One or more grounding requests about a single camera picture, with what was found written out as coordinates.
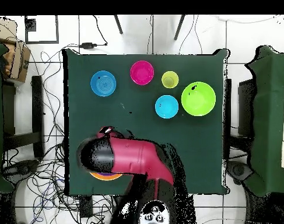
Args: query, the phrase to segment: blue bowl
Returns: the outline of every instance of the blue bowl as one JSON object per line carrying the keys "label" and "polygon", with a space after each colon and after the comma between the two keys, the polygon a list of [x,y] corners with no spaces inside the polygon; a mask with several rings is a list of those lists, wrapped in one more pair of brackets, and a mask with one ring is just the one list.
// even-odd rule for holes
{"label": "blue bowl", "polygon": [[91,78],[91,89],[98,96],[109,96],[116,89],[116,79],[108,71],[98,71]]}
{"label": "blue bowl", "polygon": [[178,101],[170,95],[160,96],[155,103],[155,111],[161,118],[173,118],[178,109]]}

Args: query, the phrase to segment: magenta bowl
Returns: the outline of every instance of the magenta bowl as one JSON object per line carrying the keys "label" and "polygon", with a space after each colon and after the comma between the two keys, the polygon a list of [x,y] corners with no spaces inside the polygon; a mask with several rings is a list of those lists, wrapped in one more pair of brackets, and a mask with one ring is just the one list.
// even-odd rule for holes
{"label": "magenta bowl", "polygon": [[130,69],[131,79],[138,85],[146,85],[154,77],[154,69],[147,61],[138,61]]}

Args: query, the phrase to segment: bowl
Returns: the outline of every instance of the bowl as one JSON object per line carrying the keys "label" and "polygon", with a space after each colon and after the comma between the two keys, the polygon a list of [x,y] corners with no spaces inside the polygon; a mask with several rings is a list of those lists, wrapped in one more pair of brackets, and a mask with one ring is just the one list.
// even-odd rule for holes
{"label": "bowl", "polygon": [[155,112],[161,118],[173,118],[178,109],[178,101],[171,95],[160,96],[155,103]]}
{"label": "bowl", "polygon": [[140,60],[131,67],[130,77],[136,84],[143,86],[153,79],[154,69],[149,62]]}
{"label": "bowl", "polygon": [[172,89],[179,83],[179,77],[174,71],[167,71],[162,76],[163,86]]}
{"label": "bowl", "polygon": [[98,71],[91,78],[91,89],[98,96],[106,97],[114,93],[116,79],[109,71]]}
{"label": "bowl", "polygon": [[181,104],[184,110],[193,116],[204,116],[214,108],[215,92],[205,82],[193,82],[182,92]]}

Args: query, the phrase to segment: lime green bowl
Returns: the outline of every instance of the lime green bowl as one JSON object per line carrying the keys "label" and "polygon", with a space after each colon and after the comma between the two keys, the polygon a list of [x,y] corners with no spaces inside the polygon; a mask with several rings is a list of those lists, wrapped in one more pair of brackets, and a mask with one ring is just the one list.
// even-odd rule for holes
{"label": "lime green bowl", "polygon": [[215,92],[205,82],[193,82],[182,92],[181,104],[193,116],[204,116],[215,106]]}

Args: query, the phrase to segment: orange plate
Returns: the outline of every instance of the orange plate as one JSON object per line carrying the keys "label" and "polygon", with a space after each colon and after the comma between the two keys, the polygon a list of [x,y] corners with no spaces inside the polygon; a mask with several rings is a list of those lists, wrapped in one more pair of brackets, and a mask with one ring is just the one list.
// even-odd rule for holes
{"label": "orange plate", "polygon": [[108,176],[104,176],[102,174],[98,174],[98,173],[90,173],[93,177],[99,179],[99,180],[105,180],[105,181],[109,181],[109,180],[115,180],[117,178],[119,178],[120,176],[122,176],[122,174],[116,173],[116,174],[112,174],[112,175],[108,175]]}

